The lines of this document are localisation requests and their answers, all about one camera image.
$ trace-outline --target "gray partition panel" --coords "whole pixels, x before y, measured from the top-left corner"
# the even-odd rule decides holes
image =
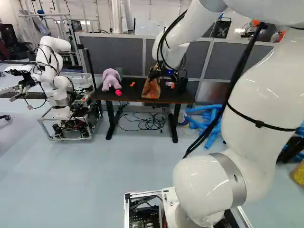
[[[215,42],[204,78],[230,80],[246,46],[247,44]],[[245,71],[263,59],[272,49],[272,46],[255,45]]]
[[[152,57],[154,41],[154,39],[147,39],[146,41],[146,76],[149,75],[150,68],[156,64],[156,60]]]
[[[143,75],[143,40],[139,38],[82,37],[80,42],[90,50],[94,73],[122,67],[124,75]]]
[[[188,78],[200,78],[204,67],[210,42],[191,42],[186,52],[186,64]]]
[[[156,64],[156,60],[152,58],[152,47],[154,39],[147,39],[146,43],[146,76],[149,74],[150,68]],[[198,41],[191,42],[186,52],[186,64],[184,68],[188,71],[189,78],[200,78],[204,67],[210,42]]]
[[[194,98],[198,87],[199,87],[199,82],[189,81],[187,83],[187,90]]]

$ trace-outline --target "red object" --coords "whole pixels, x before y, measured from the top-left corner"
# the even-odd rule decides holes
[[[122,95],[122,92],[120,90],[118,90],[118,89],[115,91],[115,93],[116,93],[117,96],[121,96]]]

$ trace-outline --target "table leg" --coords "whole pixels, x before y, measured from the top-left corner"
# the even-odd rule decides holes
[[[97,106],[99,109],[100,117],[103,117],[103,108],[101,106],[101,101],[97,101]]]
[[[119,117],[120,117],[123,110],[121,108],[119,108],[118,111],[116,112],[116,115],[114,116],[114,109],[113,109],[112,101],[105,101],[105,102],[106,102],[106,108],[108,110],[109,122],[110,122],[110,127],[109,127],[109,130],[108,130],[108,133],[106,134],[105,139],[106,140],[111,140],[113,132],[114,132],[114,130],[116,128],[116,125],[119,121]]]
[[[174,142],[174,143],[179,142],[179,139],[177,137],[177,132],[176,132],[176,126],[178,123],[180,109],[181,109],[181,104],[175,104],[173,115],[172,114],[168,115],[170,128],[171,128],[172,142]]]

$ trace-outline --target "light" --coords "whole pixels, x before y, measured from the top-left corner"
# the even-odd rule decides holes
[[[243,33],[243,32],[245,32],[245,29],[244,28],[235,28],[234,32],[236,32],[236,33]]]
[[[61,21],[60,21],[60,20],[54,20],[54,24],[58,24],[58,25],[60,25],[60,23],[61,23]]]
[[[90,22],[89,20],[87,20],[87,21],[81,20],[81,21],[80,21],[80,24],[81,24],[81,25],[85,25],[85,24],[90,25],[91,22]]]

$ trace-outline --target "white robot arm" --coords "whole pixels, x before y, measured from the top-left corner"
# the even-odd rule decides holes
[[[212,12],[211,2],[218,6]],[[236,83],[221,125],[229,149],[183,159],[174,169],[180,208],[201,227],[212,227],[225,210],[265,195],[281,149],[304,119],[302,0],[193,0],[184,19],[166,37],[166,62],[179,65],[188,46],[183,44],[199,38],[225,5],[253,19],[294,28]],[[160,37],[153,47],[155,59],[159,41]],[[178,219],[169,219],[175,222],[168,227],[180,227]]]
[[[57,52],[70,51],[71,44],[62,39],[44,36],[37,49],[38,70],[34,69],[32,77],[37,81],[48,82],[51,87],[56,88],[53,95],[55,102],[58,106],[67,106],[67,87],[71,86],[71,82],[67,77],[59,76],[63,58]]]

